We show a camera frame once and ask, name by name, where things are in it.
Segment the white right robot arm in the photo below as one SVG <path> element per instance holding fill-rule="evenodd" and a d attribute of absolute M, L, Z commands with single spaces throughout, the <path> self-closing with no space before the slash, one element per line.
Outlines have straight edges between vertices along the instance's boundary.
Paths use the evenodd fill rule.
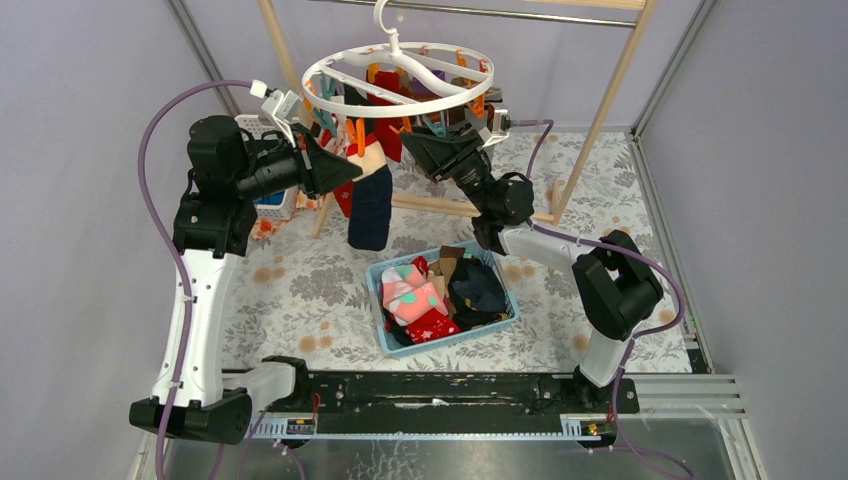
<path fill-rule="evenodd" d="M 611 383 L 637 327 L 664 297 L 654 269 L 632 238 L 614 230 L 598 241 L 586 240 L 533 222 L 532 182 L 521 172 L 495 177 L 476 130 L 438 136 L 417 128 L 399 139 L 428 179 L 454 181 L 477 209 L 472 226 L 481 247 L 573 276 L 593 328 L 576 369 L 581 378 L 573 396 L 583 410 L 601 410 L 613 398 Z"/>

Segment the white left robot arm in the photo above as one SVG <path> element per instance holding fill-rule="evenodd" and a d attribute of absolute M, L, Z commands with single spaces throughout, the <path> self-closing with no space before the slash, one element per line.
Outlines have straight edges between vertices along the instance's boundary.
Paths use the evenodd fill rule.
<path fill-rule="evenodd" d="M 277 402 L 296 411 L 309 401 L 304 361 L 282 357 L 224 380 L 223 309 L 238 261 L 257 220 L 255 201 L 291 187 L 325 194 L 361 168 L 322 148 L 300 124 L 267 150 L 236 120 L 216 115 L 189 130 L 193 186 L 183 194 L 173 232 L 175 302 L 159 377 L 131 404 L 131 425 L 167 438 L 235 445 L 255 412 Z"/>

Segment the red santa sock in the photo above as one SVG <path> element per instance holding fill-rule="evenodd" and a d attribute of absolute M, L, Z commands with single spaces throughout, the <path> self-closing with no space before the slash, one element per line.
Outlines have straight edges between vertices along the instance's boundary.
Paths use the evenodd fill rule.
<path fill-rule="evenodd" d="M 354 183 L 349 181 L 333 191 L 334 198 L 346 218 L 350 218 L 353 207 Z"/>

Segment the white round clip hanger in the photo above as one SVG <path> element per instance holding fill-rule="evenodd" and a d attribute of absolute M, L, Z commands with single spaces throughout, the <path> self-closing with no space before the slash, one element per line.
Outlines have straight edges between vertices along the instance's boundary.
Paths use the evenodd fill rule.
<path fill-rule="evenodd" d="M 302 75 L 305 100 L 346 118 L 429 116 L 457 107 L 484 110 L 495 66 L 486 55 L 458 45 L 402 41 L 391 3 L 377 1 L 372 21 L 384 41 L 330 54 Z"/>

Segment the navy cream-cuffed sock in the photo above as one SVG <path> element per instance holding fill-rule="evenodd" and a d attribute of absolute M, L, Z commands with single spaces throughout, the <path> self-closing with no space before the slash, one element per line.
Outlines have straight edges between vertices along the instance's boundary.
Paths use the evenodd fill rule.
<path fill-rule="evenodd" d="M 363 156 L 353 145 L 347 153 L 347 159 L 363 171 L 353 180 L 347 242 L 354 249 L 382 251 L 389 237 L 393 193 L 386 155 L 373 134 L 365 137 Z"/>

